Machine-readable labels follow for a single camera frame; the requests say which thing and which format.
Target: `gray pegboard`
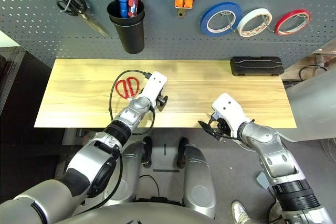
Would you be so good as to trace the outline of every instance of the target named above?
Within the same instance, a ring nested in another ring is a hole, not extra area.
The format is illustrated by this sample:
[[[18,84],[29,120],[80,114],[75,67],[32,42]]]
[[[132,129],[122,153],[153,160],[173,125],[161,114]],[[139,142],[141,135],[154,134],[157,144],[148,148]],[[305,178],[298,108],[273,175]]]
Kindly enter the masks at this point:
[[[109,20],[112,0],[88,0],[90,16],[108,32],[104,38],[80,18],[61,13],[55,0],[0,0],[1,30],[48,66],[58,58],[95,59],[230,59],[233,56],[278,56],[285,67],[320,48],[336,35],[336,0],[196,0],[183,19],[176,18],[174,0],[143,0],[145,49],[137,55],[123,51]],[[244,14],[264,7],[273,15],[270,26],[285,13],[306,8],[311,26],[294,35],[278,36],[267,30],[242,38],[237,33],[207,37],[200,30],[204,12],[232,1]]]

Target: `black cup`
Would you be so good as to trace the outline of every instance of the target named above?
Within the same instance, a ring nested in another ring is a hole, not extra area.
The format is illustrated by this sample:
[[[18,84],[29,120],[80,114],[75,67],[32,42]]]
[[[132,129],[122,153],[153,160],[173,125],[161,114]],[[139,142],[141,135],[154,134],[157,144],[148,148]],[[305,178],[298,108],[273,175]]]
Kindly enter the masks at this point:
[[[143,3],[138,1],[138,11],[135,17],[121,17],[119,0],[111,2],[107,7],[107,12],[117,29],[124,50],[129,54],[140,53],[145,47],[143,34],[145,11]]]

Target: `blue screwdriver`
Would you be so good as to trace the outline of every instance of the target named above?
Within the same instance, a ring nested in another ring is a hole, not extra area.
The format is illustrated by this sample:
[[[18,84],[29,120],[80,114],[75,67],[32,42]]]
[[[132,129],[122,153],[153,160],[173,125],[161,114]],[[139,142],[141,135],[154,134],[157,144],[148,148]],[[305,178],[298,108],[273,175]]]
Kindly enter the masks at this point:
[[[122,18],[128,18],[128,0],[119,0],[120,15]]]

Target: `wooden tabletop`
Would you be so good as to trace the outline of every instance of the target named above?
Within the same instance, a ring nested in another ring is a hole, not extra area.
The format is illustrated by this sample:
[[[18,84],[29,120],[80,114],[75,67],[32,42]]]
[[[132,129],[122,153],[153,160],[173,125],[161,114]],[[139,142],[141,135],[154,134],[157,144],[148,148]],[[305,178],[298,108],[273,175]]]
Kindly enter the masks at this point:
[[[230,94],[256,123],[275,128],[296,127],[280,77],[232,76],[229,61],[56,59],[35,127],[106,127],[109,95],[115,78],[127,69],[158,71],[167,76],[163,95],[168,103],[156,113],[154,127],[199,127],[213,113],[212,103]],[[140,88],[146,82],[135,76]],[[113,92],[116,115],[128,101]],[[149,126],[148,114],[139,126]]]

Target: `hook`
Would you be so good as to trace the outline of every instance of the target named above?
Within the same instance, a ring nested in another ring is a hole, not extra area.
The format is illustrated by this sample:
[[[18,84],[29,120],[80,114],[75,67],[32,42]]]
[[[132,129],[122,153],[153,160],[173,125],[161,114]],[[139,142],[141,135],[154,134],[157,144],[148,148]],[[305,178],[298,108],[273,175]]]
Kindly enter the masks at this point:
[[[302,17],[302,18],[304,18],[304,19],[305,19],[305,21],[306,21],[306,23],[307,23],[307,25],[309,26],[310,30],[311,30],[311,31],[313,31],[313,32],[315,32],[315,31],[314,31],[314,29],[312,28],[312,26],[309,24],[309,21],[308,21],[308,19],[307,19],[307,16],[306,16],[306,15],[299,14],[299,15],[297,15],[297,16],[295,16],[295,17]]]
[[[64,10],[61,10],[61,12],[65,13],[67,11],[67,9],[68,9],[68,7],[70,5],[70,2],[71,2],[71,0],[68,1],[67,6],[64,8]]]
[[[230,30],[231,31],[234,31],[234,29],[232,28],[232,25],[231,25],[231,20],[229,19],[229,15],[230,13],[227,13],[226,11],[225,12],[221,12],[221,15],[225,15],[227,17],[227,21],[229,21],[229,25],[230,25]]]
[[[271,28],[269,28],[269,26],[267,25],[267,22],[266,22],[266,20],[265,20],[264,15],[262,15],[262,18],[263,18],[264,23],[265,23],[265,25],[266,25],[266,27],[267,27],[267,30],[269,30],[270,32],[274,33],[274,31],[273,31]]]

